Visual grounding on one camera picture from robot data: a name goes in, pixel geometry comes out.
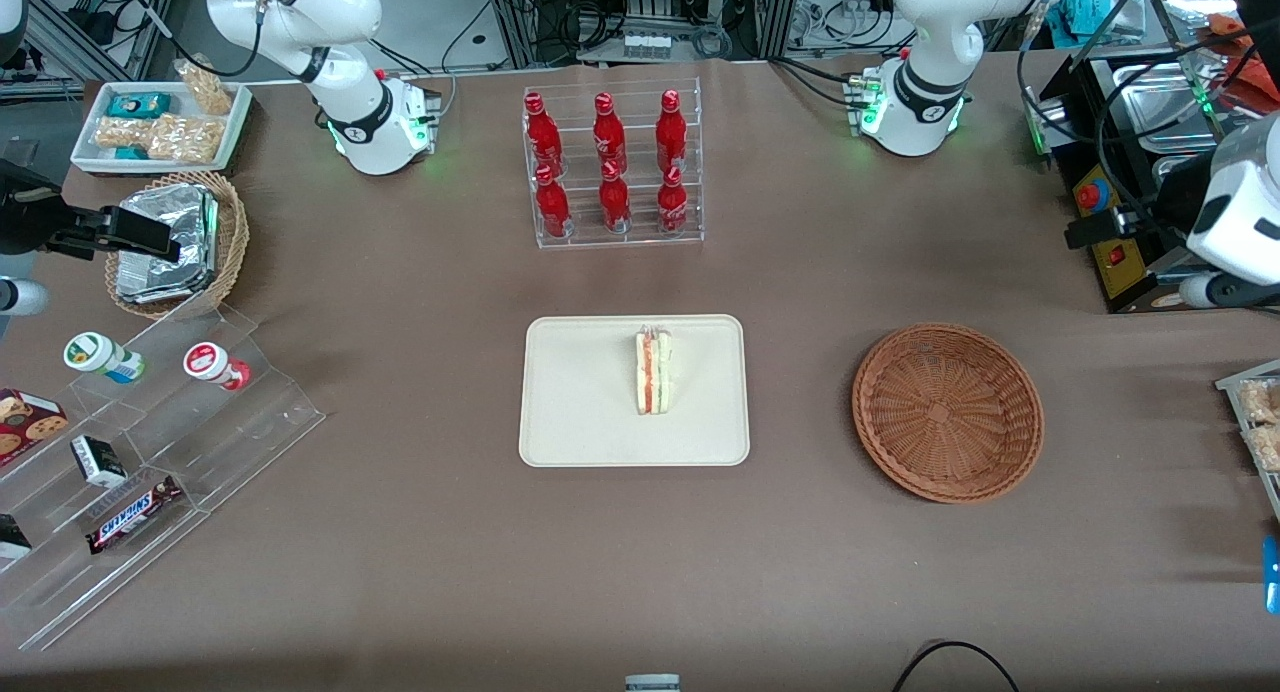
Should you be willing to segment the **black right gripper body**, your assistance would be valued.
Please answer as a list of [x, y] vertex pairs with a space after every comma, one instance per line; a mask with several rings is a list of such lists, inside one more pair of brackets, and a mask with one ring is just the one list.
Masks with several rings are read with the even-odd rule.
[[63, 253], [55, 237], [67, 223], [56, 183], [1, 160], [1, 255]]

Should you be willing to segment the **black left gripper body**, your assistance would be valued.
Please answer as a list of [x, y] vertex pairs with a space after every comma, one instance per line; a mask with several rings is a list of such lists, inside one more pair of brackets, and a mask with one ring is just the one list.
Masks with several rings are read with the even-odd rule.
[[1133, 205], [1134, 237], [1189, 237], [1199, 217], [1212, 173], [1212, 156], [1184, 159], [1162, 177], [1155, 194]]

